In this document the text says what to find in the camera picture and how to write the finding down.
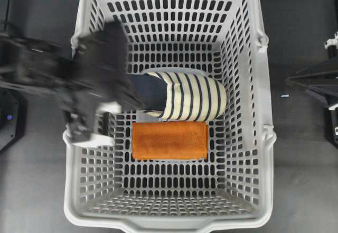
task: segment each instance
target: black floor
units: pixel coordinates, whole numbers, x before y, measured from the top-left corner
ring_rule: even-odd
[[[9,20],[26,36],[52,40],[70,56],[78,0],[11,0]],[[336,232],[338,150],[325,139],[324,111],[285,85],[289,75],[327,59],[337,31],[333,0],[261,0],[269,35],[275,144],[274,210],[259,229],[228,232]],[[280,95],[289,94],[289,98]],[[0,153],[0,232],[117,232],[72,225],[63,214],[64,123],[52,98],[24,95],[25,135]]]

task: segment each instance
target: folded towel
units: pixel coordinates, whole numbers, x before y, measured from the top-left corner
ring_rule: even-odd
[[[133,123],[136,160],[200,160],[208,154],[204,122]]]

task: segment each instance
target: folded clothing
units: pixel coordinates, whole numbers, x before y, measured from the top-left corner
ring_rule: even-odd
[[[136,160],[200,160],[208,155],[204,122],[133,123]]]
[[[163,111],[149,109],[145,113],[161,119],[209,121],[226,110],[227,93],[220,82],[198,74],[149,72],[167,84]]]

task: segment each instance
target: striped cloth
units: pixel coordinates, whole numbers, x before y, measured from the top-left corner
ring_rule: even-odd
[[[224,86],[212,78],[196,74],[149,72],[167,83],[167,101],[163,111],[145,113],[168,120],[209,121],[226,109]]]

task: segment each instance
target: white plastic basket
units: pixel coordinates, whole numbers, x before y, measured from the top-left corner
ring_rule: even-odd
[[[77,37],[109,20],[123,23],[128,73],[202,70],[224,84],[227,110],[208,123],[205,161],[135,161],[132,122],[145,119],[136,111],[110,116],[114,147],[77,147],[64,135],[66,217],[126,232],[205,233],[265,224],[273,207],[276,135],[259,0],[80,0],[73,49]]]

